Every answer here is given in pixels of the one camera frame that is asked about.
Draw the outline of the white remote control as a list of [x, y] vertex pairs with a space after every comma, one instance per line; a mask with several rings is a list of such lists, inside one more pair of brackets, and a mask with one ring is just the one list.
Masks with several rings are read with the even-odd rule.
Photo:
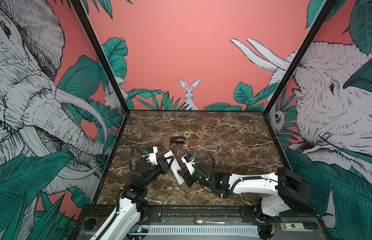
[[181, 169], [177, 159], [175, 158], [174, 154], [172, 151], [167, 152], [164, 154], [165, 160], [169, 164], [169, 167], [171, 171], [173, 172], [177, 182], [179, 185], [182, 185], [185, 181], [184, 179], [178, 174], [178, 170]]

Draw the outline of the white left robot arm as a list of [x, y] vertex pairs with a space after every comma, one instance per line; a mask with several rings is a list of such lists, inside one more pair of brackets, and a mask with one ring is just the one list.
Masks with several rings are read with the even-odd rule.
[[169, 172], [174, 157], [162, 158], [157, 165], [151, 165], [142, 159], [132, 171], [132, 178], [118, 192], [116, 208], [100, 229], [93, 235], [93, 240], [123, 239], [130, 229], [148, 215], [147, 186], [162, 174]]

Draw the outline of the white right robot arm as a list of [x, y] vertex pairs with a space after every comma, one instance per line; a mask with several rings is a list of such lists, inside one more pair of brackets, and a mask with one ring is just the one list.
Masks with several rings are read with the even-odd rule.
[[245, 176], [219, 173], [206, 164], [189, 162], [177, 169], [174, 175], [179, 184], [186, 183], [191, 187], [198, 183], [208, 187], [220, 199], [242, 193], [268, 195], [257, 204], [257, 215], [276, 217], [288, 210], [299, 213], [315, 210], [309, 181], [288, 168], [278, 168], [276, 172], [264, 175]]

